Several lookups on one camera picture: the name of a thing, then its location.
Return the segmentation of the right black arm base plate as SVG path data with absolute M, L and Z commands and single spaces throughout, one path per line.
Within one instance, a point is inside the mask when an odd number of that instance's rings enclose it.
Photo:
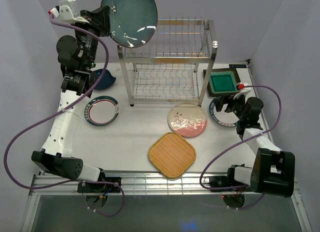
M 236 190 L 251 190 L 248 185 L 244 185 L 241 182 L 229 179 L 226 175 L 224 176 L 209 176 L 208 185 L 212 188 L 211 192 L 226 192 Z

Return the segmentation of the square bamboo-pattern tray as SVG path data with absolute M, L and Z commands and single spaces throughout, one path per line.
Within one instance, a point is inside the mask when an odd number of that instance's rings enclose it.
M 195 148 L 174 132 L 165 133 L 148 150 L 150 162 L 167 178 L 179 178 L 196 160 Z

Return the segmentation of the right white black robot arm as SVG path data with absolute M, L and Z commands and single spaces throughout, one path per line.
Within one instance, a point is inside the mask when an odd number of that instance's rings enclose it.
M 255 154 L 252 167 L 232 165 L 227 171 L 226 186 L 237 191 L 243 185 L 251 187 L 256 193 L 278 197 L 291 197 L 294 191 L 295 156 L 292 152 L 275 146 L 259 123 L 264 106 L 257 97 L 245 99 L 244 95 L 234 99 L 233 96 L 220 96 L 213 100 L 217 112 L 223 109 L 234 113 L 238 118 L 236 133 Z

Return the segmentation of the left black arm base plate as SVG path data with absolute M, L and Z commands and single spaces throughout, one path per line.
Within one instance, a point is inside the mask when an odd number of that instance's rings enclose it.
M 105 177 L 104 181 L 117 184 L 121 186 L 122 178 L 121 177 Z M 105 183 L 88 183 L 88 182 L 80 182 L 77 186 L 78 193 L 101 193 L 104 194 L 106 192 L 108 193 L 120 193 L 120 189 L 111 184 L 105 184 Z

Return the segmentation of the white plate green red rim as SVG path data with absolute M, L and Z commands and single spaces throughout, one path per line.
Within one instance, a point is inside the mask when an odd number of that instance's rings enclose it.
M 98 96 L 84 109 L 84 118 L 92 126 L 103 127 L 113 123 L 120 115 L 119 102 L 111 96 Z

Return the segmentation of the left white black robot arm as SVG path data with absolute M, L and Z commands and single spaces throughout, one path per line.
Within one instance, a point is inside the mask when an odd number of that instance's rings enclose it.
M 34 151 L 31 160 L 46 173 L 73 181 L 88 181 L 95 192 L 100 192 L 106 187 L 102 170 L 84 164 L 72 153 L 84 106 L 97 81 L 97 75 L 91 69 L 95 66 L 98 38 L 106 37 L 110 32 L 110 7 L 82 10 L 79 16 L 75 16 L 69 6 L 60 5 L 51 14 L 72 26 L 75 35 L 64 35 L 56 43 L 57 60 L 63 76 L 58 115 L 41 150 Z

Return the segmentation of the large dark teal round plate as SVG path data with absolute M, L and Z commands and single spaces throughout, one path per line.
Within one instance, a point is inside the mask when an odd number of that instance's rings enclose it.
M 125 48 L 139 48 L 154 35 L 158 25 L 155 0 L 101 0 L 110 8 L 110 37 Z

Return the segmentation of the dark blue leaf-shaped dish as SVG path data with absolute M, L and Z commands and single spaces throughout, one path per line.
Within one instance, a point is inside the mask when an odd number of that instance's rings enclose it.
M 96 75 L 96 80 L 99 79 L 99 77 L 102 74 L 103 69 L 97 69 L 93 70 L 93 72 Z M 102 79 L 99 81 L 99 83 L 94 87 L 95 90 L 103 91 L 111 87 L 116 82 L 116 78 L 111 74 L 111 72 L 106 69 Z

